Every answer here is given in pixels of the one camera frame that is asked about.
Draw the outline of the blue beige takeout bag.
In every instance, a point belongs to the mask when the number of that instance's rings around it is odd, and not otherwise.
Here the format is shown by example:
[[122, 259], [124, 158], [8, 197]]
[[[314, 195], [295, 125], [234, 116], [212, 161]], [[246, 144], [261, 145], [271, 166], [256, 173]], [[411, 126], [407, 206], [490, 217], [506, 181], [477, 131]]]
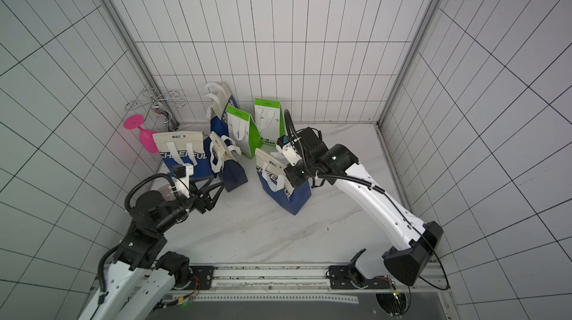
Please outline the blue beige takeout bag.
[[256, 149], [255, 155], [256, 171], [264, 191], [284, 210], [296, 216], [311, 197], [308, 181], [293, 186], [285, 175], [285, 163], [262, 148]]

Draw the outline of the navy beige small bag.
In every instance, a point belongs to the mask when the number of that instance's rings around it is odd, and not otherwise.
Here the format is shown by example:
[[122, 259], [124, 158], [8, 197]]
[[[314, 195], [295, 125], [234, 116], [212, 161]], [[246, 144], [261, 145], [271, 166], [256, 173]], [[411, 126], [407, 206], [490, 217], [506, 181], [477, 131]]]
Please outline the navy beige small bag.
[[227, 135], [219, 136], [211, 131], [210, 164], [212, 172], [224, 183], [225, 190], [231, 192], [248, 182], [247, 174], [235, 157], [241, 155], [241, 149]]

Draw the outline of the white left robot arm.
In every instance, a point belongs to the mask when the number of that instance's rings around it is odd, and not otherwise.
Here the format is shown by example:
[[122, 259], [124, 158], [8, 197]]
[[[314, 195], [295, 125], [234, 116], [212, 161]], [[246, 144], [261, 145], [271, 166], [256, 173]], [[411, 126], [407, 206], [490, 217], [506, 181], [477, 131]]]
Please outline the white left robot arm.
[[192, 211], [213, 210], [224, 189], [211, 177], [181, 180], [154, 174], [125, 197], [131, 225], [98, 263], [99, 289], [81, 319], [146, 319], [153, 311], [190, 302], [210, 290], [214, 267], [193, 266], [188, 257], [162, 251], [166, 232]]

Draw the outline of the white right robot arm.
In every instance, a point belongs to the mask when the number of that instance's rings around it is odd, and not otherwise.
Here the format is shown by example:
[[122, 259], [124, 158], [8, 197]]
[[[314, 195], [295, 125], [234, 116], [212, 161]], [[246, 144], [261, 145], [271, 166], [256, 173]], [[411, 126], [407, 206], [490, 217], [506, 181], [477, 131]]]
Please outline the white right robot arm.
[[356, 201], [392, 244], [381, 256], [385, 269], [402, 284], [414, 286], [437, 256], [442, 227], [434, 221], [424, 222], [396, 202], [346, 146], [327, 147], [318, 129], [296, 129], [289, 110], [283, 115], [286, 134], [276, 148], [287, 159], [286, 178], [295, 186], [330, 184]]

